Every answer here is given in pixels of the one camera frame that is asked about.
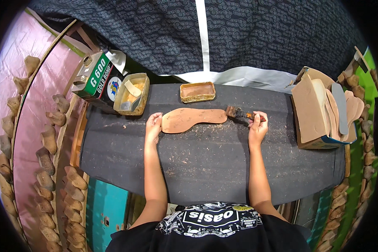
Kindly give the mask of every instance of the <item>person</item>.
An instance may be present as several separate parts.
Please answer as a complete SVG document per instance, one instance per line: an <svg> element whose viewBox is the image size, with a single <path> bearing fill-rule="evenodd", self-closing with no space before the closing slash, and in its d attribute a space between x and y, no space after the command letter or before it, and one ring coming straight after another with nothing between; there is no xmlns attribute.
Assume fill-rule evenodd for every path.
<svg viewBox="0 0 378 252"><path fill-rule="evenodd" d="M146 206L135 223L111 235L106 252L116 251L310 251L306 238L274 208L261 143L266 113L254 111L249 124L249 202L189 206L165 217L167 190L158 159L162 113L150 116L144 144ZM263 116L266 121L260 122Z"/></svg>

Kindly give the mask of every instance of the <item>black work table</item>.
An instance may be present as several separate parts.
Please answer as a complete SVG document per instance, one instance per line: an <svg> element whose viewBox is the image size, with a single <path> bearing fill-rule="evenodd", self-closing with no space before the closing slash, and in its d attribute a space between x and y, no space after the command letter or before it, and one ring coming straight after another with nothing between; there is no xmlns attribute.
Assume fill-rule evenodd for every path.
<svg viewBox="0 0 378 252"><path fill-rule="evenodd" d="M91 177L144 195L143 148L146 121L155 112L181 107L240 106L264 111L269 130L262 155L273 204L287 203L339 184L344 176L344 148L297 148L290 95L256 88L215 85L213 101L184 104L180 84L150 86L143 115L87 112L80 168ZM228 119L223 124L197 124L181 134L160 134L158 153L171 203L247 202L248 129Z"/></svg>

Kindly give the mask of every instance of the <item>green label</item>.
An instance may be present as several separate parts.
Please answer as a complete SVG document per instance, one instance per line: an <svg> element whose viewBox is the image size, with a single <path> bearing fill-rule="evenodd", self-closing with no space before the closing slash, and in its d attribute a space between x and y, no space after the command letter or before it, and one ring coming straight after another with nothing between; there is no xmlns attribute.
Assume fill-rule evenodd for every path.
<svg viewBox="0 0 378 252"><path fill-rule="evenodd" d="M109 66L109 59L106 57L105 54L102 54L100 59L98 60L97 64L95 65L94 70L92 71L90 77L88 78L87 85L85 86L85 91L93 96L97 89L100 89L99 94L101 94L102 89L104 88L105 80L102 80L104 73L106 73L104 77L108 77L110 71Z"/></svg>

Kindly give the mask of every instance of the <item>logo sticker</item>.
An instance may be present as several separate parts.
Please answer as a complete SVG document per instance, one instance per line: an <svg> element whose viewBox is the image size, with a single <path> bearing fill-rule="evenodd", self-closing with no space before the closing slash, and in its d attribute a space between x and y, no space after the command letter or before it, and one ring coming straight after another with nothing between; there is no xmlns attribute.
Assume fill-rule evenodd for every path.
<svg viewBox="0 0 378 252"><path fill-rule="evenodd" d="M108 82L107 86L107 92L108 97L111 99L111 101L115 101L116 94L118 93L119 87L122 84L122 81L120 78L112 77L111 80Z"/></svg>

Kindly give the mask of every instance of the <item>pink wall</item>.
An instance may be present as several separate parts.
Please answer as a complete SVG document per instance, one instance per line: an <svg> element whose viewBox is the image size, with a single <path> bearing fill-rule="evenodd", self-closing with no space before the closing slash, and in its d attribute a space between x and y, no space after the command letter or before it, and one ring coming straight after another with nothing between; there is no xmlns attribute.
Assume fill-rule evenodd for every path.
<svg viewBox="0 0 378 252"><path fill-rule="evenodd" d="M0 54L0 135L4 134L1 118L10 111L7 99L16 95L13 76L26 77L24 58L42 57L54 38L25 12L9 31ZM14 190L21 223L33 251L46 251L33 201L37 195L32 186L36 181L33 173L39 168L35 152L42 147L40 133L47 123L45 112L55 110L51 97L63 92L80 60L75 52L59 43L38 72L20 115L14 146Z"/></svg>

